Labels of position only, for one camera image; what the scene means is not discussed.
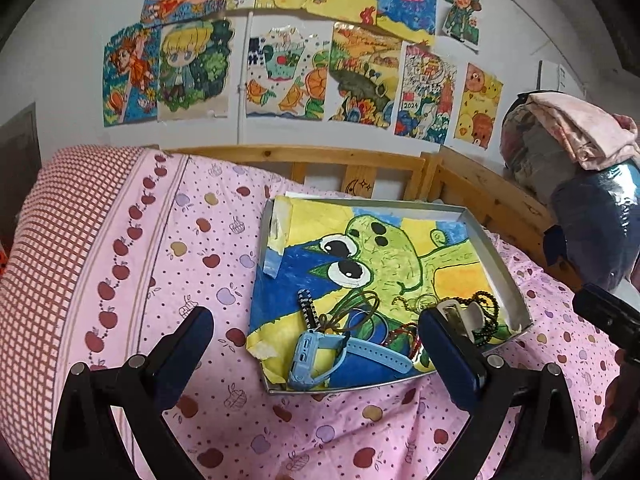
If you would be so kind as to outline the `person's right hand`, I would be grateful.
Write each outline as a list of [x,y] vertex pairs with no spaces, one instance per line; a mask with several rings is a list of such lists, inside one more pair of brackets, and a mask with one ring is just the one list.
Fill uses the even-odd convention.
[[625,350],[618,349],[616,351],[615,362],[620,367],[620,372],[605,391],[602,418],[596,425],[596,438],[598,441],[604,440],[617,425],[625,404],[625,396],[629,390],[629,366],[626,361]]

